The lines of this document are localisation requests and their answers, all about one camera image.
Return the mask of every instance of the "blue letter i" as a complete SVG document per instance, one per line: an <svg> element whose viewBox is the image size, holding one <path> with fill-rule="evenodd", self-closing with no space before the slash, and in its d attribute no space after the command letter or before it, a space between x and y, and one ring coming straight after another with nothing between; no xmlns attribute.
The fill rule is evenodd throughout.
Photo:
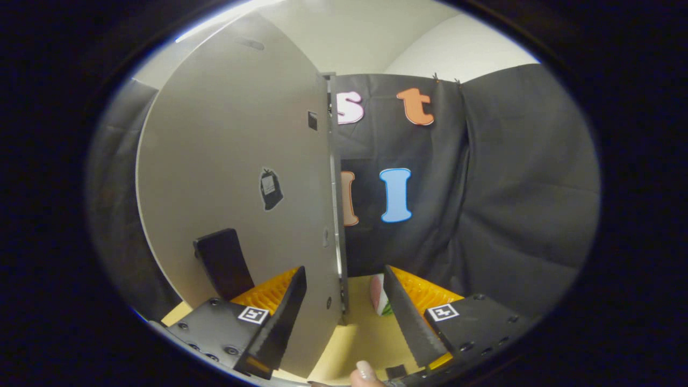
<svg viewBox="0 0 688 387"><path fill-rule="evenodd" d="M411 219L411 212L406 207L406 180L411 177L411 171L406 168L391 168L380 172L380 180L387 188L387 212L383 214L383 222L394 223Z"/></svg>

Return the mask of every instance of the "gray cabinet door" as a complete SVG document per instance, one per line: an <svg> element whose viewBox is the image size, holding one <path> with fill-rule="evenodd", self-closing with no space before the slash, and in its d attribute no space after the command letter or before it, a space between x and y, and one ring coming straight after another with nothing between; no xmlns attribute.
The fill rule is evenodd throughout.
<svg viewBox="0 0 688 387"><path fill-rule="evenodd" d="M193 51L160 90L136 169L147 240L191 307L216 296L192 245L206 234L237 230L255 284L305 266L308 291L281 365L303 377L341 316L330 137L325 79L279 29L249 14Z"/></svg>

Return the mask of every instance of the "white wall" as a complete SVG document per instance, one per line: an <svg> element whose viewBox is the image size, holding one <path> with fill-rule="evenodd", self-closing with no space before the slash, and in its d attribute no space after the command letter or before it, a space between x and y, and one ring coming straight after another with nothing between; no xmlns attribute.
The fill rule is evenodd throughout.
<svg viewBox="0 0 688 387"><path fill-rule="evenodd" d="M481 75L539 63L508 37L467 14L452 17L423 34L385 70L385 74L466 82Z"/></svg>
<svg viewBox="0 0 688 387"><path fill-rule="evenodd" d="M318 71L337 74L381 73L425 32L459 13L434 0L286 0L258 12ZM162 88L187 56L222 26L161 47L133 77Z"/></svg>

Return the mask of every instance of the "fingernail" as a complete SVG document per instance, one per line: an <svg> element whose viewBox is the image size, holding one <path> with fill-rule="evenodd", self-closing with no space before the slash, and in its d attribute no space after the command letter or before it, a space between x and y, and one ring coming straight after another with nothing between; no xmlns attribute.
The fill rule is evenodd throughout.
<svg viewBox="0 0 688 387"><path fill-rule="evenodd" d="M377 375L375 375L375 370L370 366L370 363L365 360L356 363L356 368L361 373L361 377L364 380L374 381L378 379Z"/></svg>

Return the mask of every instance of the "watermelon toy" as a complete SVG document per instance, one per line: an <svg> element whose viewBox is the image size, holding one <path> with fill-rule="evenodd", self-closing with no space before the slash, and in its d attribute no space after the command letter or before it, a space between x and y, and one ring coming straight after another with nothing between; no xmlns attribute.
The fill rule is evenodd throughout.
<svg viewBox="0 0 688 387"><path fill-rule="evenodd" d="M392 314L391 305L387 299L387 294L383 288L385 281L384 274L376 274L370 280L370 300L373 302L373 309L379 316Z"/></svg>

